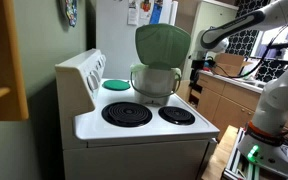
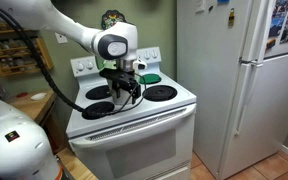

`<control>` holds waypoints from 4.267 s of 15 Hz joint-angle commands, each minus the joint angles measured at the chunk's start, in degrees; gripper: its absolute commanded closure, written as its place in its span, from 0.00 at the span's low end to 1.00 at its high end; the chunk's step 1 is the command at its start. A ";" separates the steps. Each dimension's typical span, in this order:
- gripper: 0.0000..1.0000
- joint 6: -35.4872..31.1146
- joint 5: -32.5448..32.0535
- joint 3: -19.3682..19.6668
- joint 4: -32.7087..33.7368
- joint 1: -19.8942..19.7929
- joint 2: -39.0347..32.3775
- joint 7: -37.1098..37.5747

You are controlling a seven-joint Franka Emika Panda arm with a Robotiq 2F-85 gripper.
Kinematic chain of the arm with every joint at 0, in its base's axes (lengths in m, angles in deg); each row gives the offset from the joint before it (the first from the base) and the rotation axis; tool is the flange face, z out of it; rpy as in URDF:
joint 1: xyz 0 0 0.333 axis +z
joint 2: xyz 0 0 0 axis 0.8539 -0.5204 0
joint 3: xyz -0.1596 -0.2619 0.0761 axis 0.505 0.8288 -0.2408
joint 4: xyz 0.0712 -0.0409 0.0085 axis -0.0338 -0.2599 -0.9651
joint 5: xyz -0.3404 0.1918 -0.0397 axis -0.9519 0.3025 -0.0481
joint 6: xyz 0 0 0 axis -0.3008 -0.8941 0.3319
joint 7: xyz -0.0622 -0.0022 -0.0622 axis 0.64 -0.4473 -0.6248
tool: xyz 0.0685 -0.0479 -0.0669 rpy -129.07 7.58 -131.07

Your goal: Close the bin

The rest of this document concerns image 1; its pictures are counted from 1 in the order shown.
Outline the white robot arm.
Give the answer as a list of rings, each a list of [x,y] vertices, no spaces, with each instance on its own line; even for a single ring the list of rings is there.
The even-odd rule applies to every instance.
[[[245,29],[266,31],[288,24],[288,0],[276,0],[219,27],[202,30],[196,37],[193,57],[200,60],[207,52],[217,52],[224,39]],[[288,112],[288,69],[266,83],[255,114],[248,122],[237,149],[261,168],[288,178],[288,148],[282,131]]]

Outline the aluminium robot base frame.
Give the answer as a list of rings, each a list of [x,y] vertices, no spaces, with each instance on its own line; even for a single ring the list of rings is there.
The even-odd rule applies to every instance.
[[[226,180],[288,180],[288,146],[266,145],[240,128],[222,177]]]

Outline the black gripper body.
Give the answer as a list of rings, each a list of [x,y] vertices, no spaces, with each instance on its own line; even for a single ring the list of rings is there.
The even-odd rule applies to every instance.
[[[213,60],[193,60],[191,64],[190,81],[196,82],[198,78],[198,71],[204,67],[213,67],[215,62]]]

